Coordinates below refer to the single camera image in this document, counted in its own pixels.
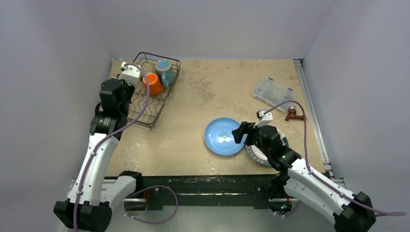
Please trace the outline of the blue plate with bamboo pattern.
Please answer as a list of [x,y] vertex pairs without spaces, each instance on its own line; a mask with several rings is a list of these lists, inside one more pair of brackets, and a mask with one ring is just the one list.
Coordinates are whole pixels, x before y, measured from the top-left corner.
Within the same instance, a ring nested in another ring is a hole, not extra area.
[[232,156],[242,150],[246,136],[236,143],[232,131],[238,129],[240,123],[229,117],[219,117],[212,120],[204,131],[206,146],[215,154]]

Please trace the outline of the red translucent cup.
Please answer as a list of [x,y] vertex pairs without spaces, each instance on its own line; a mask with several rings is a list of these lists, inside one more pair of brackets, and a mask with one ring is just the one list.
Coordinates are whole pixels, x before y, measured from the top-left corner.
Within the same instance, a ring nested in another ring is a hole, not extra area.
[[149,89],[150,89],[150,95],[159,95],[163,92],[163,86],[162,83],[159,79],[159,76],[155,73],[147,73],[146,74],[146,78],[148,80],[148,82],[146,82],[145,78],[142,77],[142,82],[143,85],[145,87],[145,89],[147,90],[147,86],[149,84]]

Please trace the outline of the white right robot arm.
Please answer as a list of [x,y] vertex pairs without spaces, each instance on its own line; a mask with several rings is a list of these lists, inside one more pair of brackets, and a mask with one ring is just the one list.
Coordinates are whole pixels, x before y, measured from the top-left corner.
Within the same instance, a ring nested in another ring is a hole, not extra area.
[[316,171],[283,145],[276,127],[242,122],[232,135],[236,143],[256,146],[278,171],[271,180],[276,196],[301,200],[332,222],[337,232],[367,232],[375,224],[372,202],[365,193],[355,194]]

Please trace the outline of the blue butterfly mug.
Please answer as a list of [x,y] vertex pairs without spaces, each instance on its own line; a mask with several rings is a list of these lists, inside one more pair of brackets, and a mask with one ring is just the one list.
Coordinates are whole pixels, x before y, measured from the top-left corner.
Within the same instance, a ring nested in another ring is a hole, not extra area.
[[175,77],[171,62],[166,59],[161,59],[157,61],[155,68],[160,75],[163,86],[168,88],[173,83]]

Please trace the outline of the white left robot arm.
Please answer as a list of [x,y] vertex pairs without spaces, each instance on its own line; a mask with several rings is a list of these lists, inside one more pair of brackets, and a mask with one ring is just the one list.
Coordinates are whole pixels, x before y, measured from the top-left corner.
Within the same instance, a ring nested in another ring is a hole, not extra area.
[[104,232],[113,210],[127,196],[140,197],[144,183],[139,172],[123,171],[103,188],[109,160],[126,126],[129,105],[140,79],[111,78],[101,84],[100,99],[90,124],[85,160],[64,201],[57,201],[54,213],[69,229]]

